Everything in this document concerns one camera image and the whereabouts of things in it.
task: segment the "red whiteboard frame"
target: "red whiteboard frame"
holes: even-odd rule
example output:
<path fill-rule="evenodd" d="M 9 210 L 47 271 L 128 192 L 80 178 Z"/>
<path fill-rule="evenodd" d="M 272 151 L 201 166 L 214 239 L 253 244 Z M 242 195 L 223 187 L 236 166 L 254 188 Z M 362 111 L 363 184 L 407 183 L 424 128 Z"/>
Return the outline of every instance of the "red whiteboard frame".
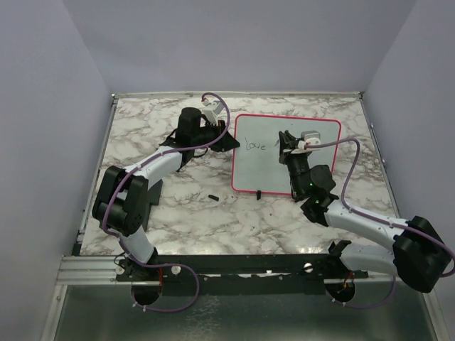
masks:
<path fill-rule="evenodd" d="M 276 119 L 305 119 L 305 120 L 310 120 L 310 121 L 332 121 L 338 123 L 340 126 L 340 129 L 338 130 L 338 137 L 336 138 L 337 140 L 340 139 L 341 135 L 341 122 L 337 119 L 315 119 L 313 117 L 296 117 L 296 116 L 280 116 L 280 115 L 265 115 L 265 114 L 239 114 L 235 118 L 235 125 L 234 125 L 234 139 L 237 139 L 237 120 L 242 117 L 242 116 L 251 116 L 251 117 L 271 117 L 271 118 L 276 118 Z M 336 160 L 336 154 L 338 153 L 338 144 L 335 146 L 335 153 L 333 155 L 333 162 L 332 162 L 332 167 L 331 167 L 331 172 L 333 174 L 333 169 L 335 169 L 335 160 Z M 234 149 L 234 154 L 232 155 L 232 175 L 230 177 L 230 187 L 236 191 L 236 192 L 244 192 L 244 193 L 257 193 L 256 190 L 238 190 L 237 188 L 234 187 L 234 164 L 235 164 L 235 149 Z M 285 192 L 272 192 L 272 191 L 266 191 L 263 190 L 261 193 L 264 194 L 277 194 L 277 195 L 291 195 L 291 193 L 285 193 Z"/>

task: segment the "gray wall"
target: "gray wall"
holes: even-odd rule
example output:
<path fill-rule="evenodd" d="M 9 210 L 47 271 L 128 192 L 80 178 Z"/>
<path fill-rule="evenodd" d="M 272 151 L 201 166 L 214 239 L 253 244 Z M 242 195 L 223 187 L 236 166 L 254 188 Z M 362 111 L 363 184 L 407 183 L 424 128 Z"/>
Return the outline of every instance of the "gray wall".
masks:
<path fill-rule="evenodd" d="M 114 92 L 365 90 L 415 0 L 64 0 Z"/>
<path fill-rule="evenodd" d="M 400 212 L 455 248 L 455 1 L 419 0 L 365 94 Z M 455 339 L 455 278 L 437 295 Z"/>
<path fill-rule="evenodd" d="M 60 0 L 3 0 L 0 46 L 0 339 L 37 340 L 111 99 Z"/>

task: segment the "white marble surface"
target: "white marble surface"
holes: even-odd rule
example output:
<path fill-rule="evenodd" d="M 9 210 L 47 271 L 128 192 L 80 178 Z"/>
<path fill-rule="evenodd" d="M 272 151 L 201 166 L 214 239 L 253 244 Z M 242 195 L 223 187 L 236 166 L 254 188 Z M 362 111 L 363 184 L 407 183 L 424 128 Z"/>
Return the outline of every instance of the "white marble surface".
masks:
<path fill-rule="evenodd" d="M 240 113 L 337 119 L 341 138 L 357 136 L 362 150 L 348 188 L 348 201 L 394 216 L 392 203 L 358 99 L 340 97 L 226 97 L 232 117 Z M 102 162 L 125 167 L 152 154 L 176 126 L 184 107 L 201 107 L 199 96 L 119 100 Z M 234 123 L 230 125 L 233 135 Z M 338 149 L 334 180 L 339 194 L 350 167 L 354 145 Z M 332 241 L 371 243 L 343 230 L 312 224 L 289 197 L 236 193 L 230 187 L 232 151 L 209 151 L 180 173 L 165 177 L 158 207 L 152 207 L 149 240 L 160 254 L 283 254 L 316 253 Z M 217 195 L 220 201 L 208 198 Z M 81 254 L 118 254 L 117 240 L 89 218 Z"/>

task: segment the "table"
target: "table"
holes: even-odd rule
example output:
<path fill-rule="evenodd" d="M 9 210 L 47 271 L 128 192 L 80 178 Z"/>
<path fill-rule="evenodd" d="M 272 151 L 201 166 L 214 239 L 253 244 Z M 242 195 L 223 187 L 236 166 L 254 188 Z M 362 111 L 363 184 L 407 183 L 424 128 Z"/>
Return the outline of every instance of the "table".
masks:
<path fill-rule="evenodd" d="M 242 94 L 224 99 L 233 119 L 241 113 L 255 113 L 339 120 L 341 138 L 356 136 L 361 145 L 358 166 L 348 187 L 348 202 L 395 216 L 358 97 Z M 155 152 L 177 127 L 178 115 L 184 107 L 201 108 L 200 96 L 188 93 L 119 99 L 95 192 L 107 167 L 129 166 Z M 341 144 L 338 149 L 333 173 L 338 184 L 335 194 L 340 194 L 354 153 L 354 145 Z M 332 241 L 340 239 L 372 243 L 340 229 L 310 223 L 300 204 L 289 197 L 263 195 L 256 200 L 255 195 L 236 193 L 230 187 L 231 168 L 232 151 L 209 151 L 203 158 L 193 159 L 179 173 L 163 179 L 161 200 L 159 206 L 152 207 L 146 233 L 160 254 L 321 253 Z M 220 200 L 211 200 L 209 194 Z M 80 254 L 120 252 L 117 240 L 107 236 L 90 216 Z"/>

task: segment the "white wall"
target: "white wall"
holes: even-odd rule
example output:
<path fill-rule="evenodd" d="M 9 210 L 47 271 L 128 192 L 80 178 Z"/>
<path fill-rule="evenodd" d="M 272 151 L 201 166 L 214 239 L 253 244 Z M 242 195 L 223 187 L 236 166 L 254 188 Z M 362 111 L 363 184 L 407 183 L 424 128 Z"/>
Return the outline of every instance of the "white wall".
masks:
<path fill-rule="evenodd" d="M 64 0 L 114 92 L 365 90 L 415 0 Z"/>
<path fill-rule="evenodd" d="M 455 1 L 418 0 L 365 94 L 400 212 L 455 248 Z M 437 295 L 455 339 L 455 278 Z"/>
<path fill-rule="evenodd" d="M 110 91 L 60 0 L 2 0 L 0 46 L 0 339 L 38 340 Z"/>

